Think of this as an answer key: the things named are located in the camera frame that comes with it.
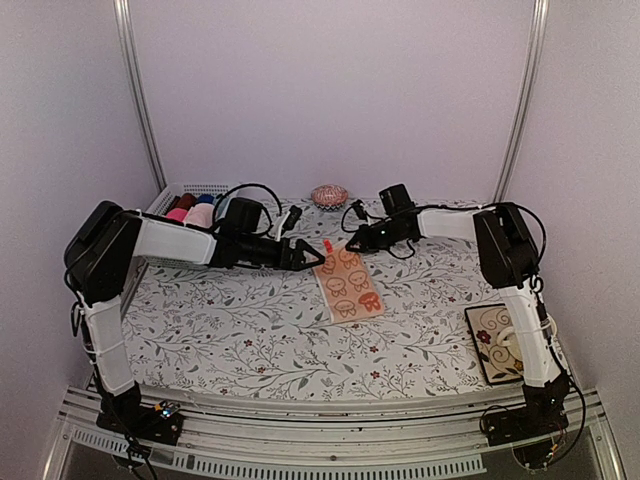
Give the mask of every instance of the wall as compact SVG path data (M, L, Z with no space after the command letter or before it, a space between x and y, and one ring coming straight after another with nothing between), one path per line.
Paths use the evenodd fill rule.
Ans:
M0 2L0 478L33 479L68 383L66 243L104 198L154 187L109 1Z
M640 5L552 2L510 197L549 231L545 299L640 477Z
M167 176L488 200L533 4L132 2Z

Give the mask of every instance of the orange cloth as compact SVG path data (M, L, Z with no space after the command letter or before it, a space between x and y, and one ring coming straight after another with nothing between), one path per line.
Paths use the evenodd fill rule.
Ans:
M313 269L331 322L351 322L384 313L384 304L373 286L360 255L336 247L326 256L324 265Z

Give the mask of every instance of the robotic arm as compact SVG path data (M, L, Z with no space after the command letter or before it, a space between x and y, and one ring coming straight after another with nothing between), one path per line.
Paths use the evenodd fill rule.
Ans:
M175 413L179 405L140 405L140 389L131 373L122 335L120 298L134 257L293 271L324 263L324 257L304 240L298 239L292 246L290 239L282 237L300 218L299 208L291 207L276 223L276 239L256 233L263 209L254 200L233 198L225 218L207 230L126 211L105 201L80 228L65 251L65 282L78 300L72 316L82 332L102 397L98 426L173 445L182 427L182 416Z
M477 243L485 280L505 303L523 356L526 405L486 414L481 428L490 445L510 443L568 426L563 411L570 379L553 350L551 321L540 294L539 253L512 203L478 208L416 206L404 185L380 192L387 218L372 223L361 203L352 205L361 225L347 250L370 253L399 241L449 237Z

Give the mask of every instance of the leaf pattern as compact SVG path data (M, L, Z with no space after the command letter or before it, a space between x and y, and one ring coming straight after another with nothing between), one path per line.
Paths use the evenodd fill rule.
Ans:
M320 251L324 238L346 240L342 212L319 211L308 200L283 203L304 211L290 237ZM399 256L404 248L397 246ZM415 248L409 260L363 256L386 313L358 323L331 324L311 271L149 266L123 322L134 376L166 388L283 400L489 388L463 315L467 306L497 300L475 246L422 239Z

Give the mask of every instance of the red tag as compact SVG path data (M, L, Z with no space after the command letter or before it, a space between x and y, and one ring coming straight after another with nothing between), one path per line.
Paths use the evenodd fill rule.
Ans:
M331 245L331 242L329 241L328 238L325 238L323 242L324 242L324 248L327 249L327 253L331 255L333 253L333 246Z

